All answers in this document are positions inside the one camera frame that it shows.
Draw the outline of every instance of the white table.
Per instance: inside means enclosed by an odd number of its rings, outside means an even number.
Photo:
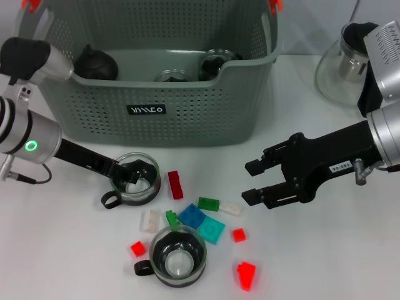
[[[282,56],[274,65],[254,134],[244,144],[219,148],[155,149],[83,146],[109,157],[142,151],[162,172],[178,170],[185,198],[171,200],[169,187],[143,207],[105,210],[99,200],[108,180],[58,159],[53,180],[42,186],[0,185],[0,299],[398,299],[400,280],[400,174],[375,172],[359,187],[354,174],[328,181],[309,204],[273,210],[245,206],[241,193],[283,182],[278,167],[251,177],[244,165],[263,149],[296,132],[316,138],[359,122],[356,110],[325,101],[313,76],[319,56]],[[2,88],[6,85],[3,78]],[[31,109],[51,116],[38,92]],[[18,161],[15,170],[46,178],[41,166]],[[199,196],[241,203],[241,217],[207,212],[226,223],[218,245],[207,244],[202,278],[184,289],[155,276],[137,277],[129,246],[153,235],[139,231],[144,209],[179,212]],[[231,230],[248,240],[234,244]],[[242,291],[236,266],[257,266],[251,292]]]

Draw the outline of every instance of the blue lego brick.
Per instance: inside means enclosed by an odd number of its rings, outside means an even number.
[[[207,216],[197,231],[206,241],[217,244],[224,229],[224,223]]]
[[[203,223],[206,215],[192,203],[177,218],[184,225],[197,229]]]

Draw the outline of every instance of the mug handle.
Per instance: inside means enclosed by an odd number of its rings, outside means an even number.
[[[111,197],[116,197],[117,199],[111,203],[106,204],[108,199],[110,199]],[[121,199],[119,198],[119,196],[117,195],[117,193],[115,191],[107,192],[106,194],[104,194],[103,197],[101,198],[100,202],[106,209],[116,208],[117,206],[119,206],[122,203]]]
[[[138,276],[148,276],[154,274],[153,267],[151,266],[149,260],[139,261],[133,266],[133,268],[135,269],[135,274]]]

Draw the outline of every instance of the white wall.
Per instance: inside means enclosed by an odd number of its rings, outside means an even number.
[[[284,0],[284,52],[322,54],[349,21],[357,0]],[[0,43],[11,33],[21,0],[0,0]],[[400,16],[400,0],[360,0],[356,20],[383,23]]]

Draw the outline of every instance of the green indicator light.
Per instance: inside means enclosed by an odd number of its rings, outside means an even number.
[[[29,141],[25,144],[26,151],[35,151],[37,147],[38,144],[36,141]]]

